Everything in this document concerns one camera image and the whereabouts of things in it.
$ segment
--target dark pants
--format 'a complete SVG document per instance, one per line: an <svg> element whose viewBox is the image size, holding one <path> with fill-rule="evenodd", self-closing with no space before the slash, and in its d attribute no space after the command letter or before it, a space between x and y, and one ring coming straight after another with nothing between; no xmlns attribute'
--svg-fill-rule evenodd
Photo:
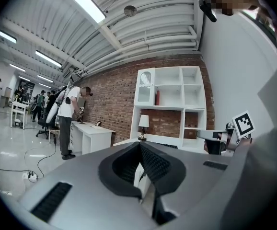
<svg viewBox="0 0 277 230"><path fill-rule="evenodd" d="M60 150L62 155L68 155L71 117L59 116L59 119L60 119Z"/></svg>
<svg viewBox="0 0 277 230"><path fill-rule="evenodd" d="M41 113L42 113L42 107L37 106L33 112L33 120L35 120L36 114L37 114L37 119L41 120Z"/></svg>

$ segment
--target black device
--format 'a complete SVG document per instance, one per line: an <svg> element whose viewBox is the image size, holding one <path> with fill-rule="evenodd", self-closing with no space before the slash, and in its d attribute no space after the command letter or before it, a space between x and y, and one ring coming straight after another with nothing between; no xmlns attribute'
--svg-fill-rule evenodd
<svg viewBox="0 0 277 230"><path fill-rule="evenodd" d="M199 7L202 10L202 12L212 21L216 22L216 14L215 12L211 9L211 4L207 3L207 0L199 0Z"/></svg>
<svg viewBox="0 0 277 230"><path fill-rule="evenodd" d="M66 97L66 98L65 98L65 103L66 103L66 104L70 104L70 98L69 98L69 97Z"/></svg>

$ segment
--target ceiling light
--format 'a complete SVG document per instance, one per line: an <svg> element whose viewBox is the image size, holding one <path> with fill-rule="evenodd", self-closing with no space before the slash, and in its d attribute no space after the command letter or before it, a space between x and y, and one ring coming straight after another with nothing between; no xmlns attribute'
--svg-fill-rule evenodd
<svg viewBox="0 0 277 230"><path fill-rule="evenodd" d="M10 64L10 66L11 66L11 67L14 67L14 68L16 68L16 69L18 69L18 70L20 70L20 71L25 71L24 69L22 69L22 68L20 68L20 67L14 66L13 64Z"/></svg>
<svg viewBox="0 0 277 230"><path fill-rule="evenodd" d="M46 80L46 81L48 81L48 82L51 82L51 83L53 83L53 81L52 80L50 80L50 79L47 79L47 78L44 78L44 77L42 77L42 76L39 76L39 75L37 75L39 78L41 78L41 79L44 79L44 80Z"/></svg>
<svg viewBox="0 0 277 230"><path fill-rule="evenodd" d="M21 76L19 76L21 79L23 79L23 80L26 80L26 81L28 81L28 82L30 82L30 80L28 80L28 79L25 79L25 78L23 78L23 77L21 77Z"/></svg>
<svg viewBox="0 0 277 230"><path fill-rule="evenodd" d="M4 38L8 39L8 40L11 41L12 43L15 43L15 44L16 44L16 42L17 42L17 40L16 40L15 37L12 37L12 36L10 36L10 35L7 35L6 33L3 33L3 32L1 32L1 31L0 31L0 36L2 36L2 37L4 37Z"/></svg>
<svg viewBox="0 0 277 230"><path fill-rule="evenodd" d="M75 0L97 23L105 19L105 15L92 0Z"/></svg>
<svg viewBox="0 0 277 230"><path fill-rule="evenodd" d="M40 85L42 85L42 86L44 86L44 87L47 87L47 88L51 89L49 86L44 85L44 84L42 84L42 83L40 83Z"/></svg>
<svg viewBox="0 0 277 230"><path fill-rule="evenodd" d="M39 52L38 50L35 51L35 54L40 56L41 58L44 58L45 60L51 62L52 64L56 65L57 67L62 67L62 64L58 63L57 61L53 60L52 58L49 58L48 56L42 54L41 52Z"/></svg>

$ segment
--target table lamp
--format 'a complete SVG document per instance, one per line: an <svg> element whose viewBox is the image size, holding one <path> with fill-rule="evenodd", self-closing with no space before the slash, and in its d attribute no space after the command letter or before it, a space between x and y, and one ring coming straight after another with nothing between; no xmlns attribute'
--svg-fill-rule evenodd
<svg viewBox="0 0 277 230"><path fill-rule="evenodd" d="M146 141L147 139L144 137L144 135L146 134L145 128L149 127L149 116L148 115L141 115L138 126L143 128L142 133L140 134L138 139L141 140L141 141Z"/></svg>

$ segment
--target white wall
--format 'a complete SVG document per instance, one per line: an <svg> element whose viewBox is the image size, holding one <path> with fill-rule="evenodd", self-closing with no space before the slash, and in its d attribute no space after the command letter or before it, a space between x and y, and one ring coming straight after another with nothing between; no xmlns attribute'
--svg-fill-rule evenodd
<svg viewBox="0 0 277 230"><path fill-rule="evenodd" d="M38 84L38 83L35 83L35 86L34 86L34 89L33 89L33 92L32 92L32 96L35 97L37 94L40 94L40 92L41 92L42 90L46 91L46 93L47 93L48 91L51 91L51 89L46 88L46 87L44 87L44 86L42 86L42 85L40 85L40 84Z"/></svg>
<svg viewBox="0 0 277 230"><path fill-rule="evenodd" d="M0 79L2 82L0 83L0 87L2 90L0 90L0 97L1 95L4 95L5 88L9 87L12 89L11 91L11 97L15 90L15 84L17 82L17 74L15 72L16 70L10 66L7 66L3 62L0 61Z"/></svg>
<svg viewBox="0 0 277 230"><path fill-rule="evenodd" d="M213 90L215 129L249 111L256 131L274 126L257 93L277 68L277 50L265 34L242 14L218 15L216 23L204 19L200 50Z"/></svg>

